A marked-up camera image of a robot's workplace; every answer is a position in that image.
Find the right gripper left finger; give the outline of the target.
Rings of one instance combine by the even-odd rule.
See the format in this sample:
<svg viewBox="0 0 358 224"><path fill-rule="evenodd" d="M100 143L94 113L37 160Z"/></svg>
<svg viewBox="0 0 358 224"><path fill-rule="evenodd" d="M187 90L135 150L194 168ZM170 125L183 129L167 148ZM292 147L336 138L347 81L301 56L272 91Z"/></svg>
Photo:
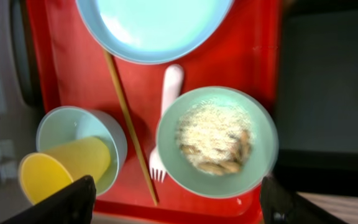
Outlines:
<svg viewBox="0 0 358 224"><path fill-rule="evenodd" d="M86 175L2 224L90 224L96 186Z"/></svg>

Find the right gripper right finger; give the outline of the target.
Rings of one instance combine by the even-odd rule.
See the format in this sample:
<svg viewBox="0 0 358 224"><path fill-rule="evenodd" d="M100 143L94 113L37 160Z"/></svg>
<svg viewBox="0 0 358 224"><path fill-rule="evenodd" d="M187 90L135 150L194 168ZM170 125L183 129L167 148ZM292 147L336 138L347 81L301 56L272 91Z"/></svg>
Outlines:
<svg viewBox="0 0 358 224"><path fill-rule="evenodd" d="M260 205L266 224L346 224L297 193L288 191L272 176L262 180Z"/></svg>

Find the yellow plastic cup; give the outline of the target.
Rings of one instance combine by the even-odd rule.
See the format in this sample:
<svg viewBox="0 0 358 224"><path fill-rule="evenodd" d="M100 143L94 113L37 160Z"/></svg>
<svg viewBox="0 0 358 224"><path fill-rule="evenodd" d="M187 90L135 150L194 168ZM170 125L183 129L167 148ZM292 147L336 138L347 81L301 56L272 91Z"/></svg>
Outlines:
<svg viewBox="0 0 358 224"><path fill-rule="evenodd" d="M28 154L19 166L19 182L35 205L85 175L98 181L110 164L107 145L91 136Z"/></svg>

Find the light blue bowl with cup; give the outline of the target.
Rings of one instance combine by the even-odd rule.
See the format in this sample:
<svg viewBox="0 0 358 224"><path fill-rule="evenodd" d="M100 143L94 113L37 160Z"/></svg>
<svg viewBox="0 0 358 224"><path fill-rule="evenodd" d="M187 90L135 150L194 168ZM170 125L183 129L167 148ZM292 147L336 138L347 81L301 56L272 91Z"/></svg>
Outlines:
<svg viewBox="0 0 358 224"><path fill-rule="evenodd" d="M111 165L96 181L96 195L105 194L114 184L127 157L127 140L120 124L100 110L61 106L47 113L37 130L36 147L44 152L51 147L86 137L97 137L110 150Z"/></svg>

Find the light blue bowl with rice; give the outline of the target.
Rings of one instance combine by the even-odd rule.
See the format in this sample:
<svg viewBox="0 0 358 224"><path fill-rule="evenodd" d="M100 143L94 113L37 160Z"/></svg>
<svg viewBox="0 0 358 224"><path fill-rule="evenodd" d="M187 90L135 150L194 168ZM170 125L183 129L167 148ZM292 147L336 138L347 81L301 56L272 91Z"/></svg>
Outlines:
<svg viewBox="0 0 358 224"><path fill-rule="evenodd" d="M175 140L178 120L192 106L203 102L237 104L252 122L251 154L236 174L210 175L195 169ZM158 153L169 176L185 190L207 198L233 198L257 185L272 170L278 156L278 134L266 109L253 97L232 88L209 86L179 96L164 112L157 129Z"/></svg>

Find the rice and peanut shells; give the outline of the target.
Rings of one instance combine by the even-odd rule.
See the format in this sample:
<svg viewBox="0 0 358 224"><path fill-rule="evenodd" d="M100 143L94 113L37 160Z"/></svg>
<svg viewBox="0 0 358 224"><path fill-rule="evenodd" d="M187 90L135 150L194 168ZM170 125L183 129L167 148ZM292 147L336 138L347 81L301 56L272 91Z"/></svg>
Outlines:
<svg viewBox="0 0 358 224"><path fill-rule="evenodd" d="M178 120L175 140L185 159L210 175L240 172L251 154L252 122L237 104L203 102Z"/></svg>

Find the wooden chopstick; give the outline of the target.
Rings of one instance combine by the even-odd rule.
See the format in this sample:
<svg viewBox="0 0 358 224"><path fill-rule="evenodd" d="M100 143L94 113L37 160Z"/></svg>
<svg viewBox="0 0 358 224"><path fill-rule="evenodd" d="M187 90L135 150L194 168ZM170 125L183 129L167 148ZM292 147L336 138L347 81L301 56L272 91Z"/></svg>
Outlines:
<svg viewBox="0 0 358 224"><path fill-rule="evenodd" d="M114 88L116 91L116 95L118 97L119 104L120 104L120 107L121 107L121 110L122 110L122 113L123 113L123 116L124 116L124 119L126 122L126 126L128 128L129 135L130 135L130 137L132 139L132 143L134 145L135 153L137 155L140 167L142 169L142 173L144 175L144 179L148 186L150 196L152 197L154 205L157 206L158 205L157 194L155 193L154 186L153 186L152 180L150 178L150 174L149 174L149 169L145 162L143 151L140 146L140 142L137 137L137 133L135 131L134 124L132 122L131 113L130 113L128 105L127 105L124 90L122 89L122 86L121 86L121 79L116 71L115 62L112 58L112 55L107 50L103 50L103 55L104 55L104 58L106 59L106 63L108 65L108 70L109 70L109 73L110 73L110 76L111 76L111 79L112 79L112 82L113 82L113 85L114 85Z"/></svg>

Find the white plastic fork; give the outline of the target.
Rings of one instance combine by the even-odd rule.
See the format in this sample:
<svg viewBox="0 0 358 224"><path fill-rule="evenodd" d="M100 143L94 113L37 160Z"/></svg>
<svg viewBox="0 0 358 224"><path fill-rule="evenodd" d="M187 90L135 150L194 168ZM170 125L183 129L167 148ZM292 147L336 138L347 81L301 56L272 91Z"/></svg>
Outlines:
<svg viewBox="0 0 358 224"><path fill-rule="evenodd" d="M179 97L181 87L184 80L184 71L179 64L173 64L167 67L163 78L162 100L160 117L168 107ZM158 182L163 182L167 174L167 170L163 165L158 153L158 146L155 145L149 157L150 177Z"/></svg>

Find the light blue round plate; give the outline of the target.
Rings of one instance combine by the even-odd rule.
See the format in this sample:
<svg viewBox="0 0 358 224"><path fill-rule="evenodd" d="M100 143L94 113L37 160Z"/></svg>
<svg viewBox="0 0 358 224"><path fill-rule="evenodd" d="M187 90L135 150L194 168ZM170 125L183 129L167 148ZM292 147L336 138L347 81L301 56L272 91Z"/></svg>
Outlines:
<svg viewBox="0 0 358 224"><path fill-rule="evenodd" d="M156 65L203 44L221 25L233 0L76 0L86 28L110 54Z"/></svg>

